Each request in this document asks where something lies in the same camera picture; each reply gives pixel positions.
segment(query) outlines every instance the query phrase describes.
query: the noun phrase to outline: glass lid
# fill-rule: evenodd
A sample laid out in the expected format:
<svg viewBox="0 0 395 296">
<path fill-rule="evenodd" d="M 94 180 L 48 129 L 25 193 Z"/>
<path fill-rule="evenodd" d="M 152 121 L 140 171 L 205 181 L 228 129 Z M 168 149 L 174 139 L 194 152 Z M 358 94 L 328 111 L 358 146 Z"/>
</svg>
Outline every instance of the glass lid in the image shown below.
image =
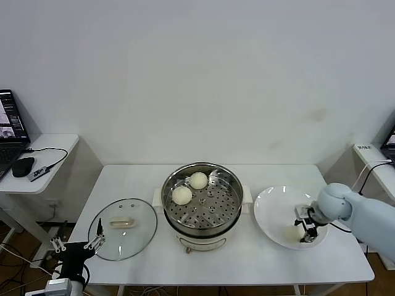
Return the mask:
<svg viewBox="0 0 395 296">
<path fill-rule="evenodd" d="M 140 253 L 154 237 L 157 227 L 154 208 L 141 199 L 121 199 L 101 210 L 89 227 L 89 241 L 96 235 L 99 219 L 106 241 L 97 256 L 110 261 Z"/>
</svg>

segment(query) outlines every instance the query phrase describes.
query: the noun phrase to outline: monitor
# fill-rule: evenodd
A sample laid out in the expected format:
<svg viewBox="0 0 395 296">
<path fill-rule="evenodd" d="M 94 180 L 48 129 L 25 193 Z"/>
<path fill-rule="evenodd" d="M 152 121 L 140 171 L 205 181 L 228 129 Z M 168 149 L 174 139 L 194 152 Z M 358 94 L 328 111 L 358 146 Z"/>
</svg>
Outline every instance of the monitor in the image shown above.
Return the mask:
<svg viewBox="0 0 395 296">
<path fill-rule="evenodd" d="M 30 141 L 12 91 L 0 90 L 0 141 Z"/>
</svg>

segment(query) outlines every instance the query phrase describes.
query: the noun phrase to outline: white table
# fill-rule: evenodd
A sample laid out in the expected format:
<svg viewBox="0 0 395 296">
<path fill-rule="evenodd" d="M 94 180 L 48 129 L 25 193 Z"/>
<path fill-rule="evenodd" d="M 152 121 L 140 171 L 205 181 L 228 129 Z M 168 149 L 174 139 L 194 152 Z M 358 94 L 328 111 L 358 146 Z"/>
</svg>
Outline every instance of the white table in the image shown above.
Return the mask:
<svg viewBox="0 0 395 296">
<path fill-rule="evenodd" d="M 33 134 L 30 136 L 31 144 L 29 147 L 33 149 L 55 147 L 63 148 L 67 150 L 68 153 L 71 153 L 78 142 L 78 135 L 76 134 Z M 58 161 L 64 156 L 64 154 L 65 152 L 59 150 L 45 150 L 31 154 L 23 154 L 20 156 L 20 158 L 34 157 L 35 163 L 31 171 L 35 171 L 43 166 L 48 166 Z M 16 200 L 12 195 L 39 194 L 43 192 L 64 161 L 65 160 L 58 163 L 56 166 L 51 168 L 49 173 L 46 173 L 44 176 L 34 180 L 33 182 L 30 182 L 27 177 L 15 178 L 12 176 L 11 171 L 8 171 L 5 177 L 0 181 L 1 198 L 11 206 L 11 209 L 8 211 L 8 215 L 5 214 L 3 210 L 0 210 L 0 220 L 3 220 L 6 224 L 9 224 L 12 229 L 16 228 L 16 230 L 20 230 L 21 226 L 33 236 L 35 236 L 42 243 L 42 247 L 39 249 L 36 256 L 43 256 L 43 253 L 46 252 L 46 249 L 51 246 L 49 243 L 51 235 L 35 222 L 28 209 L 26 209 L 23 204 L 18 202 L 18 200 Z M 10 221 L 9 216 L 20 226 L 15 224 L 15 222 Z M 13 231 L 7 235 L 8 239 L 12 235 L 12 232 Z"/>
<path fill-rule="evenodd" d="M 111 202 L 139 198 L 152 202 L 154 189 L 179 165 L 105 166 L 77 221 L 69 242 L 86 241 L 96 214 Z M 256 196 L 266 187 L 288 185 L 316 197 L 325 182 L 314 165 L 226 165 Z M 99 257 L 86 264 L 93 285 L 142 286 L 274 286 L 323 285 L 314 295 L 326 295 L 347 282 L 365 282 L 374 273 L 355 237 L 329 228 L 325 241 L 304 251 L 277 245 L 242 215 L 235 235 L 210 252 L 185 253 L 163 215 L 157 232 L 141 253 L 124 261 Z"/>
<path fill-rule="evenodd" d="M 380 144 L 370 144 L 370 143 L 360 143 L 354 145 L 354 151 L 358 155 L 358 157 L 363 161 L 364 164 L 368 164 L 371 162 L 377 162 L 380 160 L 387 160 L 380 151 Z M 391 205 L 395 204 L 395 169 L 391 165 L 382 165 L 375 168 L 372 171 L 372 175 L 378 181 L 378 184 L 384 189 L 385 193 L 387 193 L 388 197 L 391 199 L 392 203 L 388 202 Z M 395 270 L 395 263 L 386 257 L 380 255 L 380 258 L 387 270 Z"/>
</svg>

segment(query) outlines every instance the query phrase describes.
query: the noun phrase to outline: pot handle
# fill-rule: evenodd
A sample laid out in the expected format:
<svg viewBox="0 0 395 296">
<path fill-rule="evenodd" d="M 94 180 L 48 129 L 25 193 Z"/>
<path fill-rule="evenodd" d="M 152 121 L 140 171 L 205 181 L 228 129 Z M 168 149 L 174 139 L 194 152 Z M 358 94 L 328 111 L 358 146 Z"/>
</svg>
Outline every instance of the pot handle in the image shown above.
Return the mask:
<svg viewBox="0 0 395 296">
<path fill-rule="evenodd" d="M 155 209 L 156 213 L 163 214 L 163 205 L 162 205 L 162 198 L 161 198 L 162 190 L 157 188 L 154 190 L 154 199 L 152 200 L 152 207 Z"/>
<path fill-rule="evenodd" d="M 252 195 L 249 187 L 247 185 L 243 185 L 243 203 L 241 205 L 241 213 L 248 214 L 250 204 L 252 204 L 253 202 L 254 201 L 252 200 Z"/>
</svg>

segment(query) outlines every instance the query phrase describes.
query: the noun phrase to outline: wall stain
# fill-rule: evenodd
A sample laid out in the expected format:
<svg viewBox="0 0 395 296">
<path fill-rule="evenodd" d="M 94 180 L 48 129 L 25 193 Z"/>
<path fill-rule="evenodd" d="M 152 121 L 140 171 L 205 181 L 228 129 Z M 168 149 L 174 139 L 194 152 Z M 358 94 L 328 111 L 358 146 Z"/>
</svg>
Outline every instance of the wall stain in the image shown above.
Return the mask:
<svg viewBox="0 0 395 296">
<path fill-rule="evenodd" d="M 326 117 L 328 116 L 328 109 L 327 108 L 320 108 L 317 110 L 314 110 L 313 112 L 311 112 L 307 118 L 320 122 L 323 121 L 324 119 L 326 119 Z"/>
<path fill-rule="evenodd" d="M 269 149 L 270 149 L 270 150 L 275 150 L 275 149 L 279 148 L 279 147 L 282 145 L 282 143 L 283 143 L 282 140 L 276 140 L 276 141 L 272 142 L 272 143 L 269 145 Z"/>
</svg>

